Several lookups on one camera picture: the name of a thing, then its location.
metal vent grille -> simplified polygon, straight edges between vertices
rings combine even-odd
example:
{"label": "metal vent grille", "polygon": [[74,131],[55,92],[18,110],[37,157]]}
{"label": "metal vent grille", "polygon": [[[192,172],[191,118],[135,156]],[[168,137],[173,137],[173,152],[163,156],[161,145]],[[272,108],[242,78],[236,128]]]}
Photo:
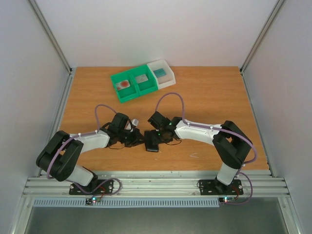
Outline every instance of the metal vent grille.
{"label": "metal vent grille", "polygon": [[85,198],[36,198],[35,207],[219,207],[217,198],[114,198],[105,197],[101,202],[87,205]]}

red object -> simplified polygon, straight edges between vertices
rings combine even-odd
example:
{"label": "red object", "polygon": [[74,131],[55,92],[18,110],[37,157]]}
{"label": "red object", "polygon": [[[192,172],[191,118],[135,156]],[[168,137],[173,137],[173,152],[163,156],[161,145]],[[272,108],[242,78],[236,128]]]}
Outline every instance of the red object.
{"label": "red object", "polygon": [[127,80],[124,80],[124,81],[122,81],[122,82],[120,83],[120,85],[121,85],[122,87],[128,87],[128,86],[129,86],[129,82],[128,82]]}

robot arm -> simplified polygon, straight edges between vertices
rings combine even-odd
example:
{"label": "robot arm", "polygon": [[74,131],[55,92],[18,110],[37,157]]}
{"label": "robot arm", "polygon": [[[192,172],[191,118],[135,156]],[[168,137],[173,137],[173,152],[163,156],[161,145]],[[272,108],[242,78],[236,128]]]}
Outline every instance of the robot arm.
{"label": "robot arm", "polygon": [[106,123],[99,131],[78,135],[58,131],[38,156],[36,164],[46,172],[50,167],[49,175],[58,181],[69,180],[88,186],[93,180],[97,180],[97,177],[86,168],[76,165],[81,153],[110,147],[118,141],[124,143],[125,147],[143,143],[143,135],[133,123],[130,123],[130,129],[126,128],[128,121],[128,116],[117,113],[112,122]]}
{"label": "robot arm", "polygon": [[226,129],[237,133],[246,139],[245,134],[231,121],[224,124],[208,125],[182,120],[174,117],[172,120],[165,118],[159,112],[155,112],[148,122],[156,130],[152,130],[152,142],[155,145],[168,143],[174,139],[192,139],[215,146],[222,159],[222,166],[215,178],[215,187],[220,193],[227,190],[238,170],[242,167],[251,147],[242,139],[218,131],[215,129]]}

black cable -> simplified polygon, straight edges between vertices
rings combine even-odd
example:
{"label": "black cable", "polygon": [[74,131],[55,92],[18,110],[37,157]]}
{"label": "black cable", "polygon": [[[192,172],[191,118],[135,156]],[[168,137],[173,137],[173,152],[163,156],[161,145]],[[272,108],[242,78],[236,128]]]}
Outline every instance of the black cable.
{"label": "black cable", "polygon": [[166,143],[166,145],[178,145],[178,144],[180,144],[181,142],[182,142],[182,140],[180,140],[179,143],[177,143],[177,144],[168,144],[168,143]]}
{"label": "black cable", "polygon": [[121,148],[111,148],[111,147],[109,147],[109,149],[111,149],[111,150],[121,150],[121,149],[123,149],[123,148],[125,148],[125,146],[123,146],[123,147],[121,147]]}

wire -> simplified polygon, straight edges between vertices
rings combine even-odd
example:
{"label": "wire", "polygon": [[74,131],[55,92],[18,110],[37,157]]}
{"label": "wire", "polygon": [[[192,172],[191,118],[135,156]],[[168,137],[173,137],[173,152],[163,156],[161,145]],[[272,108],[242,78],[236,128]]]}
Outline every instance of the wire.
{"label": "wire", "polygon": [[235,190],[235,192],[236,192],[236,197],[234,198],[234,200],[237,200],[237,199],[238,199],[238,197],[239,197],[239,191],[238,191],[238,189],[237,189],[237,188],[235,188],[234,186],[232,186],[232,189],[234,189],[234,190]]}
{"label": "wire", "polygon": [[75,136],[72,136],[70,137],[68,140],[66,140],[62,145],[61,147],[57,150],[57,152],[55,153],[55,155],[53,156],[49,166],[48,166],[48,170],[47,170],[47,178],[48,179],[53,179],[54,177],[50,176],[50,172],[51,172],[51,168],[55,162],[55,160],[57,159],[57,157],[59,156],[60,152],[62,152],[62,150],[65,148],[65,146],[73,139],[75,138],[78,138],[78,137],[87,137],[87,136],[92,136],[92,135],[95,135],[97,134],[97,132],[99,132],[99,129],[100,129],[100,123],[99,123],[99,119],[98,119],[98,107],[99,106],[104,106],[104,107],[107,107],[109,109],[111,109],[115,114],[117,114],[117,112],[110,106],[108,105],[105,105],[105,104],[99,104],[95,107],[94,109],[94,114],[96,116],[96,120],[97,120],[97,131],[94,131],[94,132],[89,132],[89,133],[83,133],[83,134],[78,134],[78,135],[75,135]]}
{"label": "wire", "polygon": [[123,148],[125,148],[125,146],[123,146],[123,147],[121,147],[121,148],[111,148],[111,147],[109,147],[109,149],[111,149],[111,150],[121,150],[121,149],[123,149]]}
{"label": "wire", "polygon": [[86,136],[92,136],[96,134],[96,132],[90,132],[90,133],[83,133],[83,134],[80,134],[80,135],[75,135],[75,136],[72,136],[70,137],[68,140],[66,140],[62,145],[61,147],[57,150],[57,152],[55,153],[55,155],[53,156],[49,166],[48,166],[48,170],[47,170],[47,178],[48,179],[53,179],[54,177],[53,176],[50,176],[50,172],[51,172],[51,168],[53,166],[53,163],[55,162],[55,160],[57,159],[57,157],[59,156],[60,152],[65,148],[65,146],[73,139],[75,138],[78,138],[79,136],[80,137],[86,137]]}
{"label": "wire", "polygon": [[252,199],[253,193],[254,193],[252,181],[249,179],[249,177],[245,173],[240,172],[240,174],[244,175],[247,178],[247,180],[249,181],[249,184],[250,184],[250,196],[248,197],[248,199],[246,201],[243,201],[243,202],[239,202],[239,203],[235,203],[235,202],[220,202],[220,204],[244,205],[244,204],[248,203]]}
{"label": "wire", "polygon": [[168,144],[168,143],[166,143],[166,145],[178,145],[178,144],[180,144],[182,142],[182,140],[179,140],[179,143],[176,143],[176,144]]}
{"label": "wire", "polygon": [[159,101],[158,101],[158,103],[157,103],[157,105],[156,105],[155,112],[157,111],[158,106],[159,106],[161,100],[162,100],[164,97],[166,97],[167,95],[170,95],[170,94],[177,95],[177,96],[180,98],[181,104],[182,104],[182,119],[184,119],[185,110],[184,110],[184,101],[183,101],[183,97],[182,97],[180,94],[175,93],[175,92],[170,92],[170,93],[167,93],[167,94],[163,95],[163,96],[159,99]]}
{"label": "wire", "polygon": [[99,123],[99,119],[98,119],[98,107],[99,106],[104,106],[104,107],[107,107],[108,109],[111,109],[115,114],[117,114],[117,112],[110,106],[108,105],[105,105],[105,104],[99,104],[95,107],[94,109],[94,115],[96,116],[96,120],[97,120],[97,131],[99,131],[100,129],[100,123]]}
{"label": "wire", "polygon": [[91,191],[91,192],[85,191],[85,190],[84,190],[78,183],[76,183],[76,182],[72,182],[72,181],[69,181],[69,180],[67,180],[67,181],[72,182],[73,184],[75,184],[75,185],[80,189],[80,191],[82,191],[84,194],[92,194],[92,193],[94,193],[98,188],[100,188],[104,183],[106,183],[107,181],[110,181],[110,180],[115,180],[115,181],[117,181],[118,184],[119,184],[119,188],[118,188],[115,192],[113,192],[113,193],[111,193],[111,194],[104,194],[104,196],[112,196],[112,195],[115,195],[115,194],[119,193],[119,191],[120,191],[121,188],[122,188],[122,183],[121,183],[121,181],[120,181],[119,179],[117,179],[117,178],[109,178],[109,179],[106,179],[106,180],[102,181],[102,182],[101,182],[95,189],[93,189],[93,191]]}
{"label": "wire", "polygon": [[159,106],[161,100],[162,100],[165,96],[170,95],[170,94],[177,95],[177,96],[180,98],[180,100],[181,100],[181,104],[182,104],[182,121],[183,121],[183,123],[185,123],[185,124],[187,124],[187,125],[189,125],[189,126],[193,126],[193,127],[206,128],[206,129],[210,129],[210,130],[212,129],[212,130],[221,131],[221,132],[225,132],[225,133],[231,134],[231,135],[233,135],[233,136],[236,136],[236,137],[242,139],[243,141],[245,141],[245,142],[253,149],[253,152],[254,152],[254,157],[253,157],[253,159],[244,162],[244,164],[251,163],[251,162],[254,162],[254,161],[257,160],[257,158],[258,158],[257,149],[256,149],[256,148],[254,147],[254,145],[253,145],[248,139],[246,139],[244,136],[242,136],[242,135],[240,135],[240,134],[237,134],[237,133],[235,133],[235,132],[232,132],[232,131],[230,131],[230,130],[223,129],[223,128],[216,128],[216,127],[212,127],[212,126],[210,126],[210,125],[201,125],[201,124],[194,124],[194,123],[187,122],[186,119],[185,119],[185,108],[184,108],[183,97],[182,97],[180,94],[178,94],[178,93],[170,92],[170,93],[167,93],[167,94],[163,95],[163,96],[159,99],[159,101],[158,101],[158,103],[157,103],[157,105],[156,105],[155,111],[157,111],[158,106]]}

